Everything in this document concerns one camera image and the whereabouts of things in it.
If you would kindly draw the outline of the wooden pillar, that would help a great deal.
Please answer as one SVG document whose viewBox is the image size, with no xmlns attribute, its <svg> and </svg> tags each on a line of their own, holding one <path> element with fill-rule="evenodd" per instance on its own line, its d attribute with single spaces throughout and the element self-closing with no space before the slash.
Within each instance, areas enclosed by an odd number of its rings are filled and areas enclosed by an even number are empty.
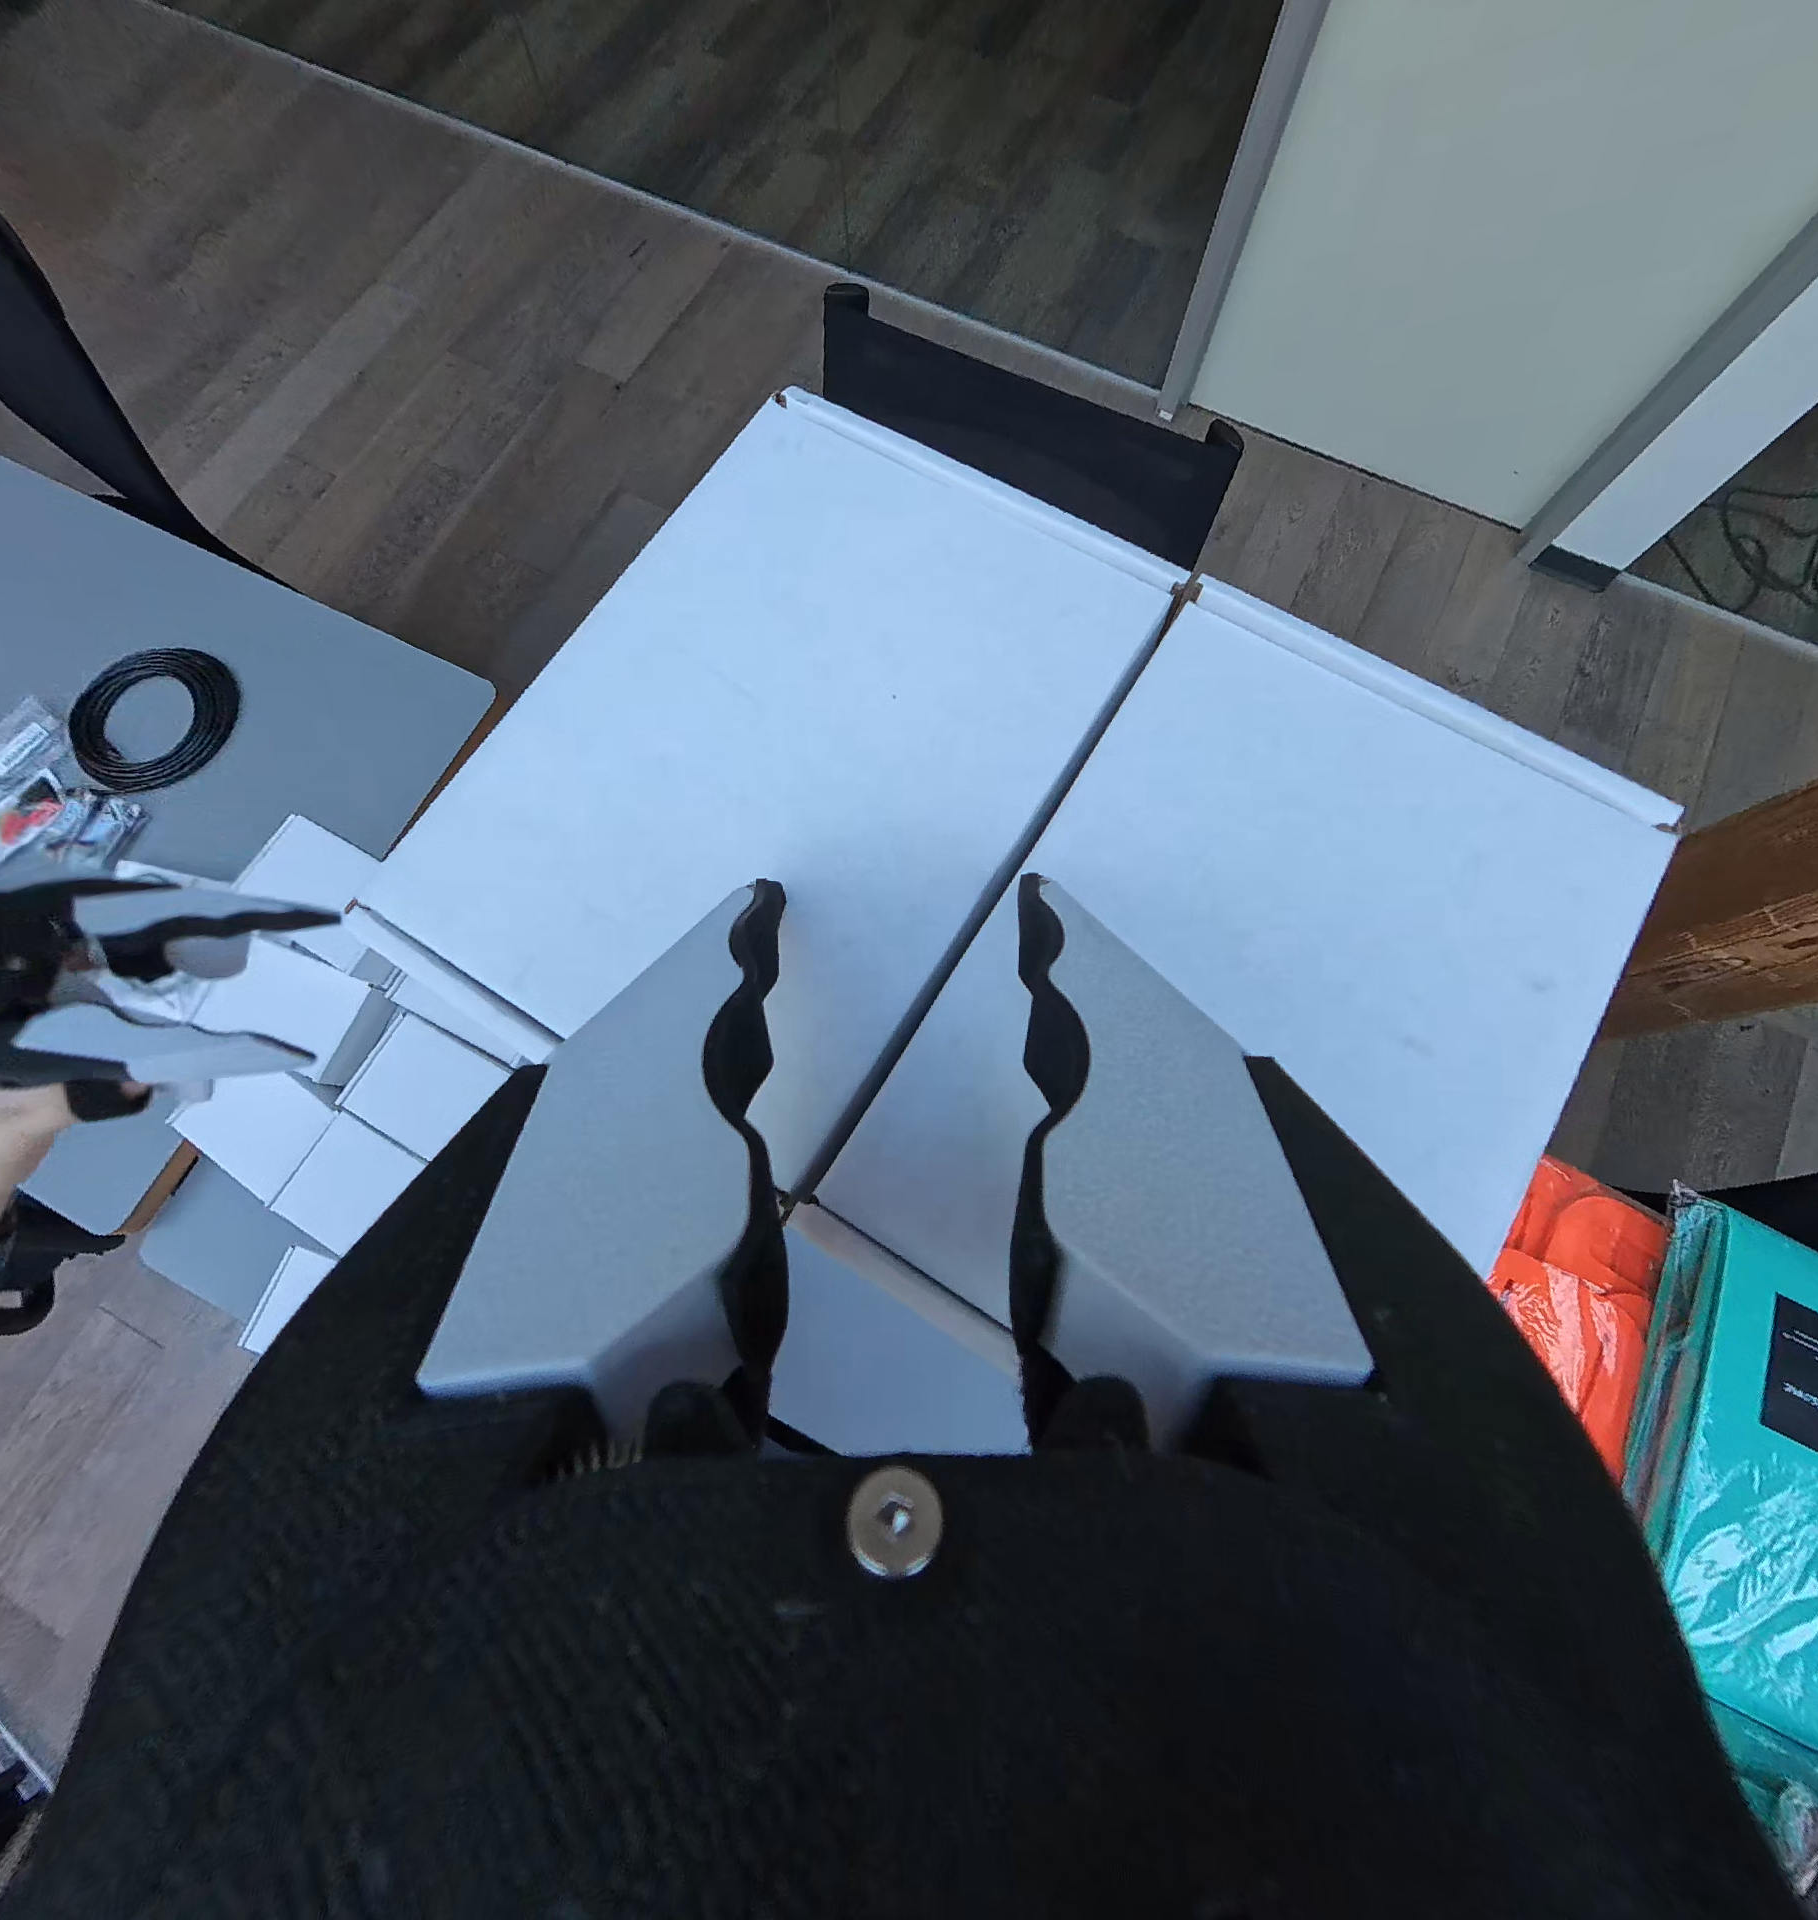
<svg viewBox="0 0 1818 1920">
<path fill-rule="evenodd" d="M 1680 841 L 1597 1038 L 1818 1003 L 1818 778 Z"/>
</svg>

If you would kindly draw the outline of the pile of white boxes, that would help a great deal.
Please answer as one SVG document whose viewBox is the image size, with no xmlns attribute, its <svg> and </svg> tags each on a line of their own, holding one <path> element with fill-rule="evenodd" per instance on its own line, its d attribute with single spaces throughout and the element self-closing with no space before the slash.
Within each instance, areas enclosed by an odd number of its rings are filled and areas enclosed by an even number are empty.
<svg viewBox="0 0 1818 1920">
<path fill-rule="evenodd" d="M 286 816 L 234 889 L 324 903 L 342 926 L 261 932 L 242 974 L 174 993 L 194 1025 L 314 1055 L 311 1073 L 174 1095 L 194 1166 L 139 1246 L 154 1276 L 223 1310 L 258 1357 L 509 1073 L 556 1048 L 370 915 L 370 882 L 370 852 Z"/>
</svg>

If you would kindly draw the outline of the stack of wrapped coloured cloths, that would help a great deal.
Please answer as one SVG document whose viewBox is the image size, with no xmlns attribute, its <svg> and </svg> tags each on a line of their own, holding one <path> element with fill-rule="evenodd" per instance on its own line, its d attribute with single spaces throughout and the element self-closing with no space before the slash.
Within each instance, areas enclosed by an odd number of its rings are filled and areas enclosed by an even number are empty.
<svg viewBox="0 0 1818 1920">
<path fill-rule="evenodd" d="M 1818 1172 L 1621 1194 L 1545 1156 L 1489 1294 L 1639 1516 L 1736 1787 L 1818 1917 Z"/>
</svg>

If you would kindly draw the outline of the small clear parts packets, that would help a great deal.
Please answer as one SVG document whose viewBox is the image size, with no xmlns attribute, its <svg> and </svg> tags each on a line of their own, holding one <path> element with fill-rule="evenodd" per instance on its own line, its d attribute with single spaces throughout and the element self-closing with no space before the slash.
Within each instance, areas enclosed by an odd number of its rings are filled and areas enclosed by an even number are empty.
<svg viewBox="0 0 1818 1920">
<path fill-rule="evenodd" d="M 0 872 L 33 857 L 108 872 L 152 825 L 139 798 L 83 778 L 65 720 L 36 695 L 0 717 Z"/>
</svg>

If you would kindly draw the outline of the white cardboard box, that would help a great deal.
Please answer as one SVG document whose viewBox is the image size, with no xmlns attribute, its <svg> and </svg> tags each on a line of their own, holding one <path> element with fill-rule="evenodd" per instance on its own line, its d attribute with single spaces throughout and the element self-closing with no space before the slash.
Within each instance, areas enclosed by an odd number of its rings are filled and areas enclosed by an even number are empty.
<svg viewBox="0 0 1818 1920">
<path fill-rule="evenodd" d="M 1675 821 L 1203 580 L 1027 865 L 1274 1059 L 1483 1276 Z"/>
<path fill-rule="evenodd" d="M 576 1034 L 750 882 L 788 891 L 776 1178 L 837 1153 L 1185 576 L 781 393 L 670 513 L 358 903 Z"/>
</svg>

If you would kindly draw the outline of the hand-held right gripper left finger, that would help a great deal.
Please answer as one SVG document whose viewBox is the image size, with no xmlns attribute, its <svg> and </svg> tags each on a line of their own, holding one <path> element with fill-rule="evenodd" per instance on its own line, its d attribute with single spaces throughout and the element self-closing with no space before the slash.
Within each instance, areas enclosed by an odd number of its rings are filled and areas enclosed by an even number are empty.
<svg viewBox="0 0 1818 1920">
<path fill-rule="evenodd" d="M 417 1366 L 429 1397 L 590 1395 L 614 1447 L 670 1387 L 759 1447 L 788 1331 L 788 1243 L 750 1105 L 788 891 L 750 882 L 545 1062 L 488 1213 Z"/>
</svg>

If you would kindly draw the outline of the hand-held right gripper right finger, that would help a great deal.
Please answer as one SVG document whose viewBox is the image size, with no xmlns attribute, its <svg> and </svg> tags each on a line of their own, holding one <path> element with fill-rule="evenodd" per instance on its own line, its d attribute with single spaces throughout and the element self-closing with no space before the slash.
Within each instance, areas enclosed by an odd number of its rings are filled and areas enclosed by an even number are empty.
<svg viewBox="0 0 1818 1920">
<path fill-rule="evenodd" d="M 1220 1380 L 1367 1387 L 1352 1322 L 1249 1053 L 1064 884 L 1019 877 L 1009 1328 L 1037 1451 L 1183 1451 Z"/>
</svg>

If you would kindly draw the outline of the black mesh chair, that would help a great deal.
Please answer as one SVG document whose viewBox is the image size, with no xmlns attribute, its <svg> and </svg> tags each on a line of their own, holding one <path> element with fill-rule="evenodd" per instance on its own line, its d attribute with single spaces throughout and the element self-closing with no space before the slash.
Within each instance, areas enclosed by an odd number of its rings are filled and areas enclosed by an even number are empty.
<svg viewBox="0 0 1818 1920">
<path fill-rule="evenodd" d="M 1241 460 L 1228 421 L 1128 421 L 873 319 L 854 280 L 825 291 L 825 400 L 1185 572 Z"/>
</svg>

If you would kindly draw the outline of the beige door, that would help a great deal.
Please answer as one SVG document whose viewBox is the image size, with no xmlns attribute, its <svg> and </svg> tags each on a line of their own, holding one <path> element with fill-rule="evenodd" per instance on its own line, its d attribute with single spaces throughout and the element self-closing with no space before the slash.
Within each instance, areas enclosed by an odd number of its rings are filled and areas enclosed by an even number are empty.
<svg viewBox="0 0 1818 1920">
<path fill-rule="evenodd" d="M 1625 572 L 1818 405 L 1818 0 L 1285 3 L 1183 405 Z"/>
</svg>

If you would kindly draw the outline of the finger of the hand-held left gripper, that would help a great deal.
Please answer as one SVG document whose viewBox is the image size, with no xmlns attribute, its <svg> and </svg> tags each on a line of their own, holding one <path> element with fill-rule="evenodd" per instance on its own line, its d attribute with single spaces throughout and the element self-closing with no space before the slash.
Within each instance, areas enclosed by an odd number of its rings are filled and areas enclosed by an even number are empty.
<svg viewBox="0 0 1818 1920">
<path fill-rule="evenodd" d="M 311 1073 L 314 1055 L 277 1034 L 209 1031 L 127 1012 L 108 998 L 9 998 L 9 1062 L 50 1066 L 56 1086 L 199 1086 Z"/>
<path fill-rule="evenodd" d="M 65 915 L 93 953 L 91 966 L 139 986 L 234 978 L 248 966 L 251 939 L 342 926 L 324 903 L 261 900 L 204 882 L 75 884 Z"/>
</svg>

